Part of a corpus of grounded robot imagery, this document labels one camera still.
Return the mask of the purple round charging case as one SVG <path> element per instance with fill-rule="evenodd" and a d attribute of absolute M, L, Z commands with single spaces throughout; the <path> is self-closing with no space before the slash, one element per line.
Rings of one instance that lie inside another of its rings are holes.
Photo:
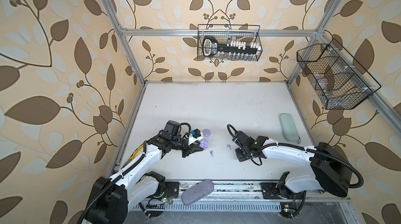
<path fill-rule="evenodd" d="M 202 139 L 200 140 L 200 147 L 202 149 L 208 149 L 208 138 L 211 136 L 211 131 L 209 129 L 202 130 Z"/>

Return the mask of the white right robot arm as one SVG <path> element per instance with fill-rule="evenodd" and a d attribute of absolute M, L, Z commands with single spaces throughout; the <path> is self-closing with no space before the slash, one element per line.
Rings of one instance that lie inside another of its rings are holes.
<path fill-rule="evenodd" d="M 327 143 L 317 146 L 300 146 L 277 142 L 267 136 L 256 139 L 236 130 L 227 130 L 237 145 L 236 156 L 240 162 L 251 161 L 257 166 L 263 159 L 278 159 L 305 167 L 304 172 L 284 172 L 273 189 L 282 199 L 290 199 L 307 191 L 324 191 L 337 197 L 346 197 L 349 189 L 364 185 L 361 173 L 346 158 Z"/>

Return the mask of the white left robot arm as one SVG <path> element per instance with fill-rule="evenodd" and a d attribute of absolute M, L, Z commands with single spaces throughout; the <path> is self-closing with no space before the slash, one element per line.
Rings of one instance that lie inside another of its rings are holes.
<path fill-rule="evenodd" d="M 162 197 L 166 192 L 165 177 L 151 171 L 151 167 L 170 151 L 180 151 L 183 158 L 203 151 L 203 132 L 189 128 L 182 135 L 183 126 L 189 124 L 168 121 L 157 135 L 143 142 L 138 156 L 110 177 L 100 177 L 77 223 L 122 224 L 133 207 L 144 207 L 143 200 Z"/>

